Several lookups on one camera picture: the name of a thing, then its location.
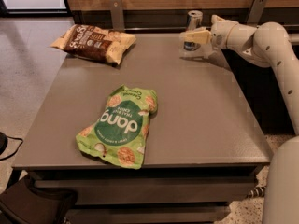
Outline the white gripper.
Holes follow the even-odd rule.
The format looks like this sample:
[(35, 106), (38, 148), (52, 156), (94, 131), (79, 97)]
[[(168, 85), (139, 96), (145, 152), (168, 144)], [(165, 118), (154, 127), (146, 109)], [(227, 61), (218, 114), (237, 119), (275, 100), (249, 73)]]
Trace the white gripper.
[(184, 42), (200, 45), (211, 42), (214, 47), (220, 49), (236, 49), (232, 32), (237, 25), (237, 21), (226, 20), (218, 15), (213, 15), (211, 17), (211, 33), (208, 30), (186, 31), (180, 34), (180, 38)]

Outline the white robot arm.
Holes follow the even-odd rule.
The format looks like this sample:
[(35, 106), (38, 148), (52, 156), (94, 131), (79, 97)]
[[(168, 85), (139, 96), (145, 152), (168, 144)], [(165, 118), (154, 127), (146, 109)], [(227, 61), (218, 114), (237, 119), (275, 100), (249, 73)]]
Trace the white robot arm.
[(295, 137), (275, 152), (268, 171), (263, 224), (299, 224), (299, 60), (285, 28), (276, 22), (258, 27), (214, 15), (212, 26), (180, 34), (187, 44), (210, 44), (236, 52), (247, 62), (270, 67), (288, 110)]

